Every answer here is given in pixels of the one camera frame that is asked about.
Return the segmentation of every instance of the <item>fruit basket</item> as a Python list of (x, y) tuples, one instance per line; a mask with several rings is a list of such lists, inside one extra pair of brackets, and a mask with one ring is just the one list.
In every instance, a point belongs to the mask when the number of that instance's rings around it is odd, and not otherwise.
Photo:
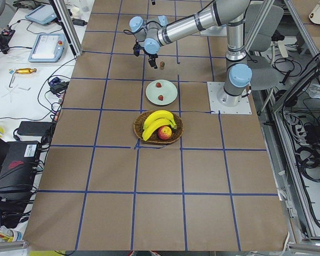
[(172, 136), (168, 140), (162, 140), (158, 137), (157, 130), (153, 132), (153, 134), (150, 136), (150, 138), (147, 141), (144, 141), (142, 138), (142, 133), (143, 133), (143, 123), (147, 119), (147, 117), (155, 112), (155, 110), (150, 110), (143, 112), (140, 114), (135, 122), (134, 122), (134, 132), (136, 136), (143, 142), (149, 143), (149, 144), (156, 144), (156, 145), (166, 145), (166, 144), (171, 144), (182, 136), (183, 133), (183, 124), (181, 118), (173, 113), (174, 121), (177, 124), (177, 129), (172, 129)]

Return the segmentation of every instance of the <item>white mounting plate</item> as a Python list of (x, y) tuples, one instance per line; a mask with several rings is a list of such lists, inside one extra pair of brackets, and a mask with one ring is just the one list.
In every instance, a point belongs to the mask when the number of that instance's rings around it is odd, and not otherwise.
[(207, 28), (206, 30), (200, 31), (201, 36), (220, 36), (220, 37), (226, 37), (226, 26), (212, 26), (210, 28)]
[(209, 92), (210, 110), (213, 114), (235, 114), (235, 115), (251, 115), (251, 108), (248, 97), (241, 98), (239, 104), (235, 107), (227, 107), (217, 99), (218, 90), (224, 86), (224, 82), (208, 82), (207, 89)]

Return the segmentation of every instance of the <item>yellow banana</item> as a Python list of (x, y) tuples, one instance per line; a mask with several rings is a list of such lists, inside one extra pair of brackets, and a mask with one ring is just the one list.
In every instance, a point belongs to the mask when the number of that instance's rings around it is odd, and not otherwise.
[(167, 110), (158, 110), (155, 111), (153, 113), (151, 113), (145, 120), (145, 122), (143, 123), (143, 129), (147, 129), (148, 126), (151, 125), (152, 122), (154, 122), (155, 120), (159, 119), (159, 118), (166, 118), (169, 121), (171, 121), (170, 126), (172, 129), (176, 129), (177, 128), (177, 124), (174, 121), (174, 116), (171, 112), (167, 111)]
[(159, 118), (152, 122), (142, 133), (142, 138), (144, 141), (147, 141), (150, 136), (155, 132), (158, 128), (164, 125), (171, 125), (171, 121), (167, 118)]

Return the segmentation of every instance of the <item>bottle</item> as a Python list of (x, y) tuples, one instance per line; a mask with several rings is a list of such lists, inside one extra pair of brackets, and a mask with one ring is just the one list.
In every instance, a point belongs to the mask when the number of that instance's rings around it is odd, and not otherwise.
[(87, 4), (87, 0), (79, 0), (83, 12), (89, 11), (89, 6)]

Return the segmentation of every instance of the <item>small brown object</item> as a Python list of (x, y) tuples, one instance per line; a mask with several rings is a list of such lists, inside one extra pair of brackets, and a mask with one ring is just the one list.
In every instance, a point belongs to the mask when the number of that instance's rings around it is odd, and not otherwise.
[(163, 70), (165, 68), (165, 63), (163, 61), (160, 62), (160, 69)]
[(161, 140), (157, 134), (157, 130), (150, 136), (150, 138), (147, 141), (144, 141), (142, 138), (142, 133), (143, 133), (143, 123), (147, 119), (147, 117), (153, 113), (155, 110), (150, 110), (143, 112), (141, 115), (139, 115), (135, 122), (134, 122), (134, 132), (136, 136), (143, 142), (148, 143), (148, 144), (156, 144), (156, 145), (166, 145), (166, 144), (171, 144), (177, 140), (180, 139), (180, 137), (183, 134), (183, 123), (181, 118), (176, 115), (175, 113), (173, 114), (174, 121), (177, 124), (177, 129), (172, 130), (172, 136), (168, 140)]

